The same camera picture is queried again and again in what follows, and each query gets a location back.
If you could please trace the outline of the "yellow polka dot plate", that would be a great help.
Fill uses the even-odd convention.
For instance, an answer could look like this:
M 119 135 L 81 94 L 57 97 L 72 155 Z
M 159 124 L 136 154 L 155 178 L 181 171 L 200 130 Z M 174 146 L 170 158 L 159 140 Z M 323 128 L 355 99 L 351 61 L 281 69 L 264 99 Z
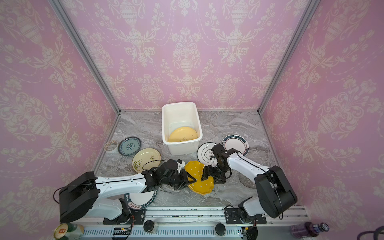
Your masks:
M 200 195 L 210 194 L 214 189 L 213 177 L 209 177 L 207 180 L 202 181 L 204 167 L 205 165 L 199 161 L 189 161 L 185 165 L 186 172 L 192 176 L 188 177 L 189 182 L 196 179 L 196 182 L 188 185 L 188 187 L 190 190 Z

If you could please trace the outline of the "green rim white plate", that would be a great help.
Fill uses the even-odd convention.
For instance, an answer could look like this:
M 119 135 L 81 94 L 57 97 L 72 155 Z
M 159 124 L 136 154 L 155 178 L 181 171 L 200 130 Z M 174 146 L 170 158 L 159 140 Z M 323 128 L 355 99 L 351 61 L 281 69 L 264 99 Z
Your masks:
M 147 193 L 128 193 L 125 194 L 125 201 L 130 209 L 142 210 L 155 201 L 157 193 L 157 190 Z

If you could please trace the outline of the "pale yellow bear plate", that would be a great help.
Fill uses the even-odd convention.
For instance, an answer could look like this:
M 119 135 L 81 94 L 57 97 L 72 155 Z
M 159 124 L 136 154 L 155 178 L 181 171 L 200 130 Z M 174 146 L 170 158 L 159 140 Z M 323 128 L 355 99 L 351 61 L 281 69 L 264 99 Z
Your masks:
M 198 133 L 191 127 L 180 127 L 174 130 L 169 136 L 169 142 L 185 142 L 198 138 Z

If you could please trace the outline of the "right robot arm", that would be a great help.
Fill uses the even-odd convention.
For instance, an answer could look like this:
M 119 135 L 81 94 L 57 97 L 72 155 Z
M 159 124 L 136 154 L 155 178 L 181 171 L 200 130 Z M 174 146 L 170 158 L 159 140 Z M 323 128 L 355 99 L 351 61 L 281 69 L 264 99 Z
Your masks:
M 215 185 L 225 184 L 226 173 L 235 170 L 255 183 L 257 197 L 250 197 L 238 206 L 238 214 L 244 223 L 250 223 L 254 216 L 262 214 L 282 219 L 284 212 L 298 202 L 295 191 L 280 167 L 262 166 L 236 149 L 226 150 L 221 144 L 215 144 L 212 153 L 217 164 L 203 168 L 202 181 L 213 177 Z

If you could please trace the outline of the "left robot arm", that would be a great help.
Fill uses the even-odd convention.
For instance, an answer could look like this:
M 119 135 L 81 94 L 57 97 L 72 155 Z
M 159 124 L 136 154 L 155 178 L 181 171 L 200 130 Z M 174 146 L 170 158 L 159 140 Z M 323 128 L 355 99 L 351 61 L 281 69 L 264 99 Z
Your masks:
M 185 170 L 185 165 L 182 160 L 168 160 L 140 174 L 114 178 L 86 172 L 58 191 L 60 223 L 68 224 L 86 217 L 103 218 L 107 225 L 125 224 L 133 215 L 127 202 L 114 200 L 114 196 L 149 193 L 163 185 L 174 190 L 184 189 L 197 181 Z

